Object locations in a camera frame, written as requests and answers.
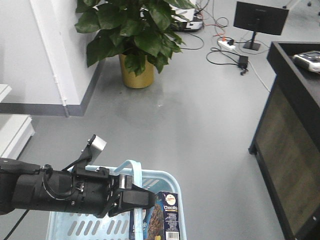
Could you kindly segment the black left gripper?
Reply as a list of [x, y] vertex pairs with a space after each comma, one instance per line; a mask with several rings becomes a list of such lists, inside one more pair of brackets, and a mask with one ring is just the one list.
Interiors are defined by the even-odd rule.
[[155, 205], [156, 194], [133, 185], [133, 177], [119, 174], [107, 179], [86, 178], [83, 193], [69, 201], [69, 211], [97, 218], [114, 217], [134, 209], [149, 209]]

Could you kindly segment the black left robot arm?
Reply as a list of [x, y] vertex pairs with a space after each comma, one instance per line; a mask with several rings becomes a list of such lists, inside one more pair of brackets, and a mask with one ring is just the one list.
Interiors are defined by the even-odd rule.
[[53, 170], [10, 158], [0, 160], [0, 213], [15, 209], [114, 217], [155, 205], [155, 194], [136, 186], [133, 176], [111, 175], [105, 167]]

